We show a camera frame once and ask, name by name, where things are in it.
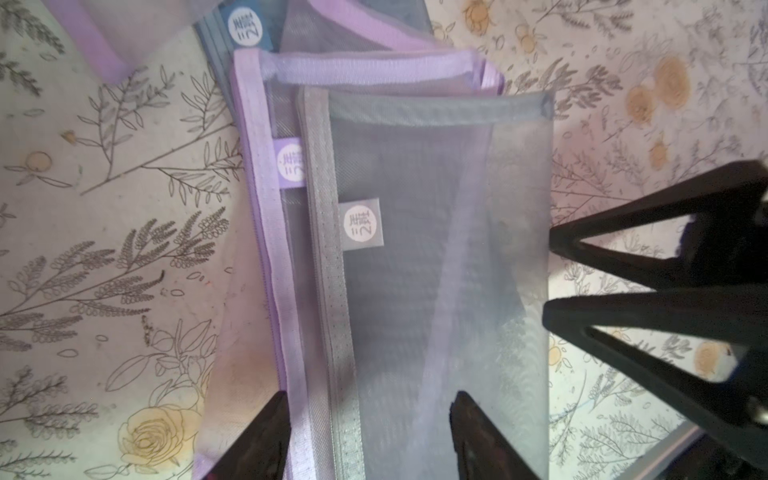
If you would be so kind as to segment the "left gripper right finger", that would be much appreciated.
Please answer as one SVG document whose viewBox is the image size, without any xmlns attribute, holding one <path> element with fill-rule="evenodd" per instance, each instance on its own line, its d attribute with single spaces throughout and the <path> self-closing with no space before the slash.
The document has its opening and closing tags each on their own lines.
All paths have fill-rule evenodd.
<svg viewBox="0 0 768 480">
<path fill-rule="evenodd" d="M 449 423 L 460 480 L 539 480 L 466 391 L 457 392 Z"/>
</svg>

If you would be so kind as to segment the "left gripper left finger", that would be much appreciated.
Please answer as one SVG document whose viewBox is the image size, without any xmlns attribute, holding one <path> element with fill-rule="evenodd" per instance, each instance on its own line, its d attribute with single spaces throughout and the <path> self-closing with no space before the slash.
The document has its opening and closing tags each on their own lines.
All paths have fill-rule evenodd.
<svg viewBox="0 0 768 480">
<path fill-rule="evenodd" d="M 212 467 L 205 480 L 280 480 L 291 438 L 289 401 L 278 391 Z"/>
</svg>

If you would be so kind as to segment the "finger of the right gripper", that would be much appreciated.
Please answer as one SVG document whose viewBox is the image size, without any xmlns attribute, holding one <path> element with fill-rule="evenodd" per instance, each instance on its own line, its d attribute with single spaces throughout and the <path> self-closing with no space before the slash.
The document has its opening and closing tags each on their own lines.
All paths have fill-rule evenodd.
<svg viewBox="0 0 768 480">
<path fill-rule="evenodd" d="M 767 164 L 740 160 L 551 228 L 554 254 L 654 290 L 767 280 Z"/>
<path fill-rule="evenodd" d="M 767 289 L 680 288 L 558 298 L 543 325 L 618 370 L 739 456 L 767 453 Z M 728 344 L 716 381 L 677 364 L 688 338 Z"/>
</svg>

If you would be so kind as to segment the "large purple mesh pouch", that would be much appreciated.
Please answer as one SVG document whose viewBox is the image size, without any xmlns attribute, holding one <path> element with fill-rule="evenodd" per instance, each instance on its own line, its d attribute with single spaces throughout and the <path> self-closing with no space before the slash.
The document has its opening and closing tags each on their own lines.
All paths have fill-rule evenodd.
<svg viewBox="0 0 768 480">
<path fill-rule="evenodd" d="M 252 421 L 286 393 L 287 479 L 327 479 L 319 445 L 329 418 L 328 373 L 296 104 L 304 86 L 403 96 L 497 95 L 502 75 L 471 50 L 275 54 L 241 49 L 230 75 L 251 224 L 240 224 L 225 320 L 211 373 L 193 475 L 214 479 L 241 455 Z"/>
</svg>

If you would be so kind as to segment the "grey mesh pouch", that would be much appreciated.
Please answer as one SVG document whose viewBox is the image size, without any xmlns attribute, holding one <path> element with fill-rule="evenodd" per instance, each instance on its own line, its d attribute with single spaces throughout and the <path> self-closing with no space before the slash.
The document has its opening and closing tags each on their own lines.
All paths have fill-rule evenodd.
<svg viewBox="0 0 768 480">
<path fill-rule="evenodd" d="M 323 479 L 455 479 L 468 393 L 548 474 L 553 97 L 298 97 L 322 356 Z"/>
</svg>

